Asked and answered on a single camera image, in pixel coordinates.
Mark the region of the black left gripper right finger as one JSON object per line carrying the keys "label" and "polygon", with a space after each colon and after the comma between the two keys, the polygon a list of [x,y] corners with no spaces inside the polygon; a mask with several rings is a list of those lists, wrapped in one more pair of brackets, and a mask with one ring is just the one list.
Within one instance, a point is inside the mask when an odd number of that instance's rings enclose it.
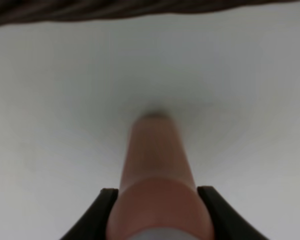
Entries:
{"label": "black left gripper right finger", "polygon": [[199,186],[197,192],[208,209],[217,240],[264,240],[214,187]]}

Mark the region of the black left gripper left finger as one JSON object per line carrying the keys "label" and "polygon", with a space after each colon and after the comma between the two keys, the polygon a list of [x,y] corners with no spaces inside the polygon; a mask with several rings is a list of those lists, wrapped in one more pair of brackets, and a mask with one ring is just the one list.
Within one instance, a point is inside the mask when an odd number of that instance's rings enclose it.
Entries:
{"label": "black left gripper left finger", "polygon": [[116,188],[103,188],[82,217],[61,240],[105,240],[111,210],[118,198]]}

